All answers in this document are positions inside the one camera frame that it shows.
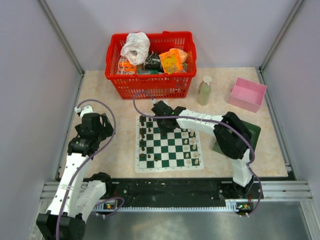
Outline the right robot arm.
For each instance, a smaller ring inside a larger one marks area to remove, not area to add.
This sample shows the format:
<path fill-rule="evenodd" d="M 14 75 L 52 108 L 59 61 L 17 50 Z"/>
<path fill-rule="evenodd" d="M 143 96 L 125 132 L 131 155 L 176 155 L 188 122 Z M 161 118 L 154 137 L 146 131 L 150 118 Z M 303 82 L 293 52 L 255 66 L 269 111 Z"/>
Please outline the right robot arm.
<path fill-rule="evenodd" d="M 231 159 L 234 194 L 245 198 L 251 193 L 254 177 L 250 164 L 255 159 L 252 134 L 234 112 L 208 115 L 182 106 L 173 109 L 162 100 L 153 100 L 152 104 L 151 111 L 162 134 L 179 128 L 214 136 L 222 153 Z"/>

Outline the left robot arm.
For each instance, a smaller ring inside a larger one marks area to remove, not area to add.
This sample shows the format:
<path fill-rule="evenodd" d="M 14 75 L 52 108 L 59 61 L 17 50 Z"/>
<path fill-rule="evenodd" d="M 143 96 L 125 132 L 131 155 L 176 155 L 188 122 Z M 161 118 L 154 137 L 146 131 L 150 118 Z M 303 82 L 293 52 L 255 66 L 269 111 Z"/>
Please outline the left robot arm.
<path fill-rule="evenodd" d="M 98 173 L 91 177 L 81 192 L 83 180 L 100 144 L 114 136 L 114 128 L 106 114 L 94 112 L 91 105 L 75 108 L 81 123 L 77 135 L 68 143 L 63 175 L 52 202 L 40 213 L 36 225 L 46 240 L 81 240 L 87 219 L 98 200 L 109 198 L 114 191 L 109 176 Z"/>

